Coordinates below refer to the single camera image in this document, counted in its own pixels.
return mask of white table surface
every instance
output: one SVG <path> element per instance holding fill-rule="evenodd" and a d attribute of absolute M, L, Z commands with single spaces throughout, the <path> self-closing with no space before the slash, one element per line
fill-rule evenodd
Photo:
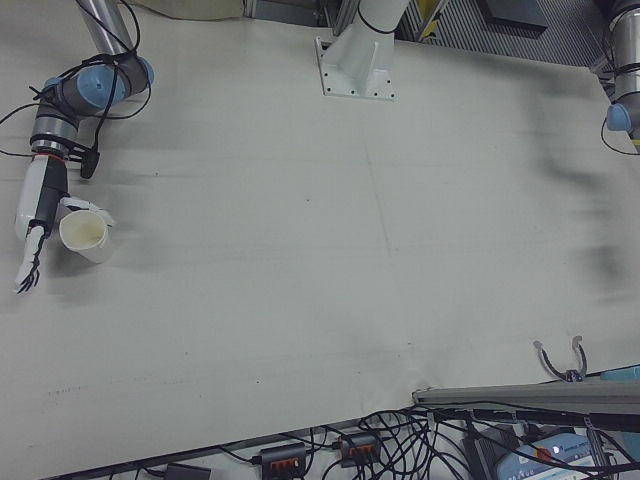
<path fill-rule="evenodd" d="M 2 8 L 5 112 L 95 50 L 73 2 Z M 27 162 L 2 158 L 0 478 L 548 380 L 536 339 L 561 369 L 575 334 L 592 370 L 640 360 L 640 166 L 600 143 L 586 69 L 401 43 L 397 102 L 329 98 L 327 30 L 137 11 L 152 101 L 70 173 L 119 221 L 113 258 L 55 234 L 14 295 Z"/>

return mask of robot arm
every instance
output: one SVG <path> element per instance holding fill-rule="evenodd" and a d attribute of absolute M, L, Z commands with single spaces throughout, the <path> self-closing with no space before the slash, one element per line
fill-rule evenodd
<path fill-rule="evenodd" d="M 640 131 L 640 1 L 618 0 L 609 14 L 609 31 L 615 94 L 607 128 L 633 135 Z"/>
<path fill-rule="evenodd" d="M 101 111 L 106 117 L 112 105 L 142 92 L 153 82 L 153 70 L 138 56 L 137 45 L 131 42 L 115 1 L 76 0 L 76 4 L 100 55 L 50 78 L 38 93 L 40 106 L 30 139 L 33 159 L 15 222 L 18 238 L 25 241 L 24 259 L 16 277 L 18 293 L 37 283 L 38 257 L 44 240 L 53 231 L 60 203 L 72 210 L 102 212 L 107 223 L 113 225 L 106 211 L 69 195 L 66 162 L 80 161 L 80 175 L 91 178 L 100 154 L 97 139 L 91 148 L 76 143 L 80 122 Z"/>

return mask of paper cup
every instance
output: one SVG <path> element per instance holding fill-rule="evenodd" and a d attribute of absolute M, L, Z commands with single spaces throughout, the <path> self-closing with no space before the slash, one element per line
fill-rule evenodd
<path fill-rule="evenodd" d="M 72 252 L 94 263 L 106 262 L 113 253 L 109 227 L 104 219 L 88 210 L 77 210 L 60 220 L 60 238 Z"/>

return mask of white pillar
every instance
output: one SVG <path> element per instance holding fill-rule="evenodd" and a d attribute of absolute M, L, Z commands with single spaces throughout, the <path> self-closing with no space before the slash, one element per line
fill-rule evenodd
<path fill-rule="evenodd" d="M 362 0 L 353 24 L 326 51 L 316 38 L 325 95 L 395 100 L 393 31 L 409 1 Z"/>

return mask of blue joint cap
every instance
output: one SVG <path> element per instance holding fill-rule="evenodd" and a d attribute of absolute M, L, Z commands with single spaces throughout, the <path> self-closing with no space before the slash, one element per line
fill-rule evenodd
<path fill-rule="evenodd" d="M 52 85 L 57 85 L 62 81 L 62 78 L 60 77 L 51 77 L 49 80 L 47 80 L 46 82 L 44 82 L 44 87 L 43 90 L 47 87 L 50 87 Z"/>
<path fill-rule="evenodd" d="M 607 110 L 607 128 L 612 132 L 629 132 L 631 116 L 624 105 L 614 103 Z"/>
<path fill-rule="evenodd" d="M 78 74 L 76 85 L 78 93 L 94 107 L 103 109 L 109 103 L 113 76 L 116 75 L 113 68 L 106 65 L 95 65 Z M 126 94 L 124 82 L 118 76 L 116 79 L 116 91 L 113 94 L 112 105 L 121 101 Z"/>
<path fill-rule="evenodd" d="M 140 61 L 142 62 L 142 65 L 144 66 L 145 70 L 147 71 L 147 78 L 149 79 L 149 84 L 152 84 L 153 81 L 156 78 L 156 74 L 153 71 L 153 67 L 151 66 L 151 64 L 149 62 L 147 62 L 144 58 L 142 57 L 138 57 L 140 59 Z"/>

